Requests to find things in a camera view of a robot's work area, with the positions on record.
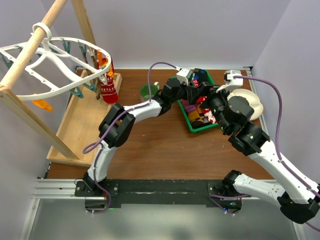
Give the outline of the black blue logo sock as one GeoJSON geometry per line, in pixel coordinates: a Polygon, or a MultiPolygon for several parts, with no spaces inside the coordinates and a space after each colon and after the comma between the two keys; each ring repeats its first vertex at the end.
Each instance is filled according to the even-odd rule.
{"type": "Polygon", "coordinates": [[[192,80],[197,81],[199,84],[208,80],[208,73],[204,69],[195,68],[193,70],[192,80]]]}

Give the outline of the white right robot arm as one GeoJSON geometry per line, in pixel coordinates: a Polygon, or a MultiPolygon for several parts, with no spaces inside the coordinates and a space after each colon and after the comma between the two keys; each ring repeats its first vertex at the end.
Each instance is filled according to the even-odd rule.
{"type": "Polygon", "coordinates": [[[186,91],[190,104],[205,97],[202,108],[212,111],[231,145],[263,167],[278,183],[267,183],[232,170],[222,180],[222,189],[228,199],[245,195],[259,198],[276,205],[283,215],[297,224],[306,224],[317,215],[320,210],[319,184],[278,153],[268,134],[250,121],[254,109],[246,98],[207,82],[198,87],[188,86],[186,91]]]}

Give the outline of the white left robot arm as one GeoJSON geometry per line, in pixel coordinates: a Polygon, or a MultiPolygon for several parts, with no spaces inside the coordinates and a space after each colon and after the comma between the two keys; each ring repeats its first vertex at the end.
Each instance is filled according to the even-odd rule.
{"type": "Polygon", "coordinates": [[[187,100],[189,90],[198,87],[196,80],[181,83],[176,77],[167,80],[163,89],[157,90],[151,99],[131,105],[116,103],[100,123],[99,140],[83,149],[87,154],[98,148],[95,159],[83,176],[86,191],[92,196],[99,196],[104,190],[102,183],[107,178],[107,170],[116,150],[129,138],[134,124],[148,118],[158,117],[168,112],[177,100],[187,100]]]}

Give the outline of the red cat christmas sock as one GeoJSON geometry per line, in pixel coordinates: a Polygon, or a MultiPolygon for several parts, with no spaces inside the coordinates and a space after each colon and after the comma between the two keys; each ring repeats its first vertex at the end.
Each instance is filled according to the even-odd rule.
{"type": "MultiPolygon", "coordinates": [[[[193,79],[191,83],[194,87],[198,88],[199,86],[202,86],[203,84],[208,84],[209,82],[193,79]]],[[[194,91],[194,93],[192,94],[192,103],[195,107],[197,107],[201,105],[206,98],[207,97],[205,95],[201,95],[194,91]]]]}
{"type": "Polygon", "coordinates": [[[118,101],[118,93],[114,84],[114,78],[114,64],[111,60],[109,72],[106,72],[103,75],[103,80],[105,80],[105,82],[100,80],[100,94],[107,104],[115,104],[118,101]]]}

